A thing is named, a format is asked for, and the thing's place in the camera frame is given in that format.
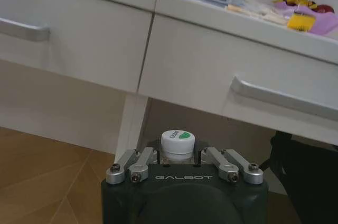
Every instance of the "bolt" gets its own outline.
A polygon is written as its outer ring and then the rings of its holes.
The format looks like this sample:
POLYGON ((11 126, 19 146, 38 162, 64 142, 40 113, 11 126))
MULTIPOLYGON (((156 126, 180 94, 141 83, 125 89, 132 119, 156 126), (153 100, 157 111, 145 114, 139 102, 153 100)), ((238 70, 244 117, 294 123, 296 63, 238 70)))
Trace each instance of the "bolt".
POLYGON ((119 171, 120 170, 120 164, 118 163, 114 163, 111 167, 110 167, 110 171, 115 172, 115 171, 119 171))
POLYGON ((250 163, 248 168, 249 168, 250 171, 259 170, 259 166, 256 163, 250 163))
POLYGON ((135 173, 131 177, 132 183, 138 183, 141 181, 141 175, 139 173, 135 173))
POLYGON ((235 172, 231 172, 228 175, 228 179, 229 179, 230 183, 237 183, 238 182, 238 174, 235 173, 235 172))

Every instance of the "metal drawer handle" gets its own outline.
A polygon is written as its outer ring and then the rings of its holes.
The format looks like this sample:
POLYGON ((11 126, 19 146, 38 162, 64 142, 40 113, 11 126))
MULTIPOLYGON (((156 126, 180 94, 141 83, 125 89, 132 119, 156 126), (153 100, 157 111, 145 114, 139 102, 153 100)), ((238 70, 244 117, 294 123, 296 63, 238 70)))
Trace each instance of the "metal drawer handle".
POLYGON ((239 95, 271 104, 299 110, 308 114, 338 120, 338 109, 318 102, 302 99, 279 91, 257 86, 234 77, 231 88, 239 95))
POLYGON ((31 26, 3 18, 0 18, 0 33, 33 42, 47 41, 49 39, 48 27, 31 26))

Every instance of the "green label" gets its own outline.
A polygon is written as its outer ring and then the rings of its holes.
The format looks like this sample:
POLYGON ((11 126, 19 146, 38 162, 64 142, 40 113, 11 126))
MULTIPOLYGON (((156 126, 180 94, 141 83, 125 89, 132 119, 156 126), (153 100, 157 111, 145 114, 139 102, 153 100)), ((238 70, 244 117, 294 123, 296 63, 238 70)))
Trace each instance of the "green label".
POLYGON ((179 138, 189 138, 189 137, 190 137, 190 134, 187 132, 184 132, 179 136, 179 138))

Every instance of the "white bottle cap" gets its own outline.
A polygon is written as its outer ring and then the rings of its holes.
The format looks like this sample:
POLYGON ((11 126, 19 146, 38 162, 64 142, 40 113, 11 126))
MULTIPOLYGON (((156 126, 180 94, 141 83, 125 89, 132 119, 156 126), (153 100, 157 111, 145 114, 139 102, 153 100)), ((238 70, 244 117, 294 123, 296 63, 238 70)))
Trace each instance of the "white bottle cap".
POLYGON ((162 134, 161 146, 164 155, 173 161, 182 161, 192 157, 195 136, 183 130, 167 130, 162 134))

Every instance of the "desk drawer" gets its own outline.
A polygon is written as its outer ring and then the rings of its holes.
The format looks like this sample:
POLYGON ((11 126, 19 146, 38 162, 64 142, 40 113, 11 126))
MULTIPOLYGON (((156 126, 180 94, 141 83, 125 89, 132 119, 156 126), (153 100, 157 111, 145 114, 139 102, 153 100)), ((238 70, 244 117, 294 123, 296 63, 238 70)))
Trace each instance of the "desk drawer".
POLYGON ((0 59, 136 92, 151 13, 106 0, 0 0, 0 18, 0 59))
POLYGON ((139 91, 338 143, 336 65, 167 17, 155 17, 139 91))

